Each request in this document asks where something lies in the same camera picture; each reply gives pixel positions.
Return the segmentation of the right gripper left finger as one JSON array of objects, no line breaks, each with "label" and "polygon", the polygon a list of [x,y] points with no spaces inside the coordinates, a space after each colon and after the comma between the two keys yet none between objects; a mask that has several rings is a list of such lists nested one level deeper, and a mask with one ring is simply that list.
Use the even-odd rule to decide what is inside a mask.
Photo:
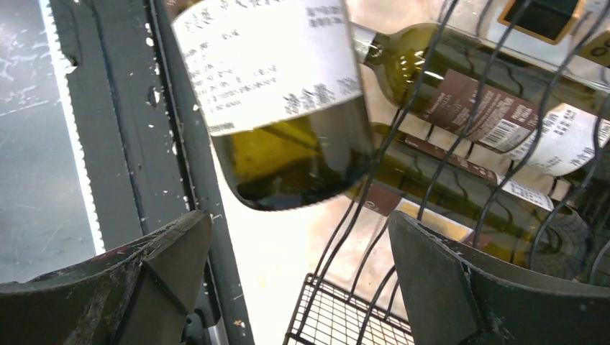
[{"label": "right gripper left finger", "polygon": [[27,282],[1,285],[3,344],[187,344],[211,244],[191,211],[154,232]]}]

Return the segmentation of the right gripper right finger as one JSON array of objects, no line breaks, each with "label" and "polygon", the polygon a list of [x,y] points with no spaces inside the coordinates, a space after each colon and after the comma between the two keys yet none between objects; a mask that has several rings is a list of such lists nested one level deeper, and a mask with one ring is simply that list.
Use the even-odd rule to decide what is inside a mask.
[{"label": "right gripper right finger", "polygon": [[401,211],[388,229],[416,344],[609,342],[608,288],[517,267]]}]

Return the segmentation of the green wine bottle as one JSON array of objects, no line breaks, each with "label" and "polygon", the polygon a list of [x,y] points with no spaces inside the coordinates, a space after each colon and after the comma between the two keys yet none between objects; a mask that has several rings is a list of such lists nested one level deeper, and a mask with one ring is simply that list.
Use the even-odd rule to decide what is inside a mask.
[{"label": "green wine bottle", "polygon": [[381,215],[418,217],[432,230],[503,261],[554,277],[579,275],[593,247],[591,227],[569,206],[418,137],[399,132],[364,200]]},{"label": "green wine bottle", "polygon": [[257,211],[320,203],[374,143],[343,1],[167,1],[229,189]]},{"label": "green wine bottle", "polygon": [[352,27],[359,61],[397,107],[551,176],[609,163],[606,93],[493,49],[438,24],[384,34]]}]

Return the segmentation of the black wire wine rack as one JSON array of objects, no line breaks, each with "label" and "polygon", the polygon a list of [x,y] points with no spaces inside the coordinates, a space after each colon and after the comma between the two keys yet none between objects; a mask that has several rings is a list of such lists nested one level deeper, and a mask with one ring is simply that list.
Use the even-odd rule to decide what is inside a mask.
[{"label": "black wire wine rack", "polygon": [[609,3],[357,26],[397,105],[285,344],[609,342]]}]

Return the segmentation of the green wine bottle front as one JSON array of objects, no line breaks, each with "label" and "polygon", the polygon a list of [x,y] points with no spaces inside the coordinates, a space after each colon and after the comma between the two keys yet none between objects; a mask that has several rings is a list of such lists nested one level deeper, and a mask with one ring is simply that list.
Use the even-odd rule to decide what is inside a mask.
[{"label": "green wine bottle front", "polygon": [[609,163],[606,93],[493,49],[438,24],[384,34],[352,27],[359,61],[397,107],[551,176]]}]

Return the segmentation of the green wine bottle back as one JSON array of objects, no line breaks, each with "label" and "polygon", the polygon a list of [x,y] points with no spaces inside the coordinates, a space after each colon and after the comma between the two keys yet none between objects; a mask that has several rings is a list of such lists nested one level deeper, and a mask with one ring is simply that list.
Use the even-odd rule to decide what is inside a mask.
[{"label": "green wine bottle back", "polygon": [[229,189],[257,211],[320,203],[374,143],[343,1],[167,1]]}]

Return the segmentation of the square clear liquor bottle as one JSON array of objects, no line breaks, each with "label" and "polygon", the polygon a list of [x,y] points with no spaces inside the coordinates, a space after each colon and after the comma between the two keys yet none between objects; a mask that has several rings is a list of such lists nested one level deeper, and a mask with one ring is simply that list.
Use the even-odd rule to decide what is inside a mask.
[{"label": "square clear liquor bottle", "polygon": [[432,19],[548,70],[609,90],[609,2],[428,1]]}]

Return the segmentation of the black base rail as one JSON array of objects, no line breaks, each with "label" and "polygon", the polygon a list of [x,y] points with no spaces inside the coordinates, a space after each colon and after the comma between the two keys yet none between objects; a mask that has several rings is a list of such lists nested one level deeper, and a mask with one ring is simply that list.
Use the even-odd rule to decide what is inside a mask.
[{"label": "black base rail", "polygon": [[163,1],[44,1],[107,249],[190,210],[209,215],[196,301],[215,344],[252,344],[211,142]]}]

